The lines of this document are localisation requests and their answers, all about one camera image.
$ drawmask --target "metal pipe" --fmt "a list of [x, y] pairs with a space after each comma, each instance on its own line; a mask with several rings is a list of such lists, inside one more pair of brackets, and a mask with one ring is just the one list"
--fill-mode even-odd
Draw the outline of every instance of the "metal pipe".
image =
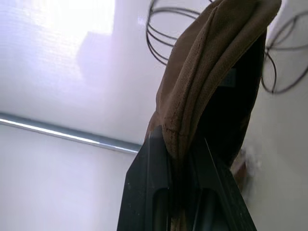
[[57, 125], [38, 122], [32, 119], [26, 119], [19, 116], [13, 116], [7, 113], [0, 112], [0, 125], [21, 128], [29, 131], [38, 132], [45, 135], [55, 136], [58, 138], [81, 142], [93, 145], [100, 148], [105, 148], [113, 151], [137, 154], [140, 145], [120, 141], [117, 139], [108, 138], [105, 136], [94, 135], [88, 132], [78, 131], [70, 128], [64, 128]]

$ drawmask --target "coiled black wire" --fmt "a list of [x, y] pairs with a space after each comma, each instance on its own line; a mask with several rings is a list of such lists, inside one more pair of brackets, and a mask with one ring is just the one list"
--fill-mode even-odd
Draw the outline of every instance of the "coiled black wire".
[[[261, 83], [262, 86], [264, 87], [265, 91], [267, 91], [268, 93], [271, 94], [282, 94], [285, 93], [291, 89], [293, 89], [301, 80], [303, 80], [303, 78], [307, 75], [308, 73], [308, 65], [305, 68], [304, 72], [296, 78], [296, 80], [290, 84], [289, 86], [281, 89], [281, 90], [276, 90], [276, 85], [277, 85], [277, 67], [275, 64], [274, 59], [272, 58], [272, 56], [270, 55], [270, 51], [300, 51], [300, 50], [305, 50], [308, 49], [308, 44], [306, 45], [302, 45], [302, 46], [294, 46], [294, 47], [281, 47], [278, 45], [281, 45], [284, 41], [286, 41], [290, 35], [292, 34], [292, 32], [294, 31], [298, 20], [300, 18], [303, 18], [305, 16], [308, 16], [308, 11], [304, 11], [294, 17], [292, 17], [289, 21], [287, 21], [282, 27], [281, 29], [279, 29], [279, 31], [277, 32], [277, 34], [274, 36], [274, 39], [272, 40], [272, 42], [270, 43], [269, 46], [267, 46], [265, 48], [265, 62], [267, 59], [269, 59], [269, 61], [272, 63], [273, 68], [274, 68], [274, 83], [273, 86], [271, 88], [269, 88], [268, 86], [266, 86], [266, 84], [264, 83], [264, 78], [262, 76], [261, 78]], [[290, 30], [288, 31], [288, 33], [280, 40], [279, 37], [281, 37], [282, 33], [285, 32], [287, 30], [288, 27], [290, 27]]]
[[[147, 45], [149, 47], [149, 50], [151, 52], [151, 54], [153, 55], [153, 57], [160, 62], [163, 65], [167, 65], [168, 62], [168, 57], [165, 57], [164, 55], [162, 55], [159, 51], [157, 51], [152, 44], [152, 39], [160, 42], [161, 44], [164, 44], [168, 47], [173, 47], [174, 43], [176, 42], [176, 40], [178, 38], [167, 35], [165, 33], [160, 32], [159, 30], [157, 30], [156, 28], [154, 28], [151, 25], [151, 18], [159, 13], [173, 13], [173, 14], [179, 14], [185, 17], [189, 17], [193, 20], [195, 20], [200, 13], [194, 10], [190, 10], [190, 9], [186, 9], [186, 8], [181, 8], [181, 7], [159, 7], [159, 8], [155, 8], [155, 4], [157, 3], [158, 0], [153, 0], [151, 5], [150, 5], [150, 10], [149, 10], [149, 16], [148, 16], [148, 21], [147, 21], [147, 27], [146, 27], [146, 42]], [[276, 35], [274, 36], [274, 39], [271, 41], [269, 46], [266, 46], [265, 48], [265, 59], [264, 62], [266, 62], [267, 60], [269, 60], [272, 63], [273, 69], [274, 69], [274, 83], [273, 86], [270, 88], [268, 86], [266, 86], [265, 82], [264, 82], [264, 77], [262, 75], [261, 77], [261, 83], [263, 88], [265, 89], [265, 91], [267, 91], [268, 93], [271, 94], [282, 94], [285, 93], [289, 90], [291, 90], [292, 88], [294, 88], [308, 73], [308, 65], [305, 68], [304, 72], [298, 77], [296, 78], [296, 80], [290, 84], [289, 86], [281, 89], [281, 90], [277, 90], [276, 89], [276, 85], [277, 85], [277, 66], [276, 63], [273, 59], [273, 57], [271, 56], [270, 52], [271, 51], [300, 51], [300, 50], [304, 50], [304, 49], [308, 49], [308, 44], [306, 45], [302, 45], [302, 46], [294, 46], [294, 47], [281, 47], [279, 45], [281, 45], [284, 41], [286, 41], [290, 35], [292, 34], [292, 32], [294, 31], [298, 20], [302, 17], [308, 16], [308, 11], [304, 11], [296, 16], [294, 16], [293, 18], [291, 18], [288, 22], [286, 22], [281, 29], [276, 33]], [[288, 31], [288, 33], [286, 33], [286, 35], [279, 39], [282, 34], [284, 32], [286, 32], [286, 30], [290, 27], [290, 30]]]

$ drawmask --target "brown cloth bag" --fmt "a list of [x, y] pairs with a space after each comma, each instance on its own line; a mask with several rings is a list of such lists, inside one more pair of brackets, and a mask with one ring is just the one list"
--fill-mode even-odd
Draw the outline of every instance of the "brown cloth bag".
[[[257, 97], [267, 26], [280, 5], [281, 0], [216, 0], [177, 40], [147, 135], [162, 126], [178, 175], [197, 129], [211, 152], [232, 164]], [[232, 68], [236, 87], [219, 87]], [[183, 219], [174, 218], [172, 230], [186, 230]]]

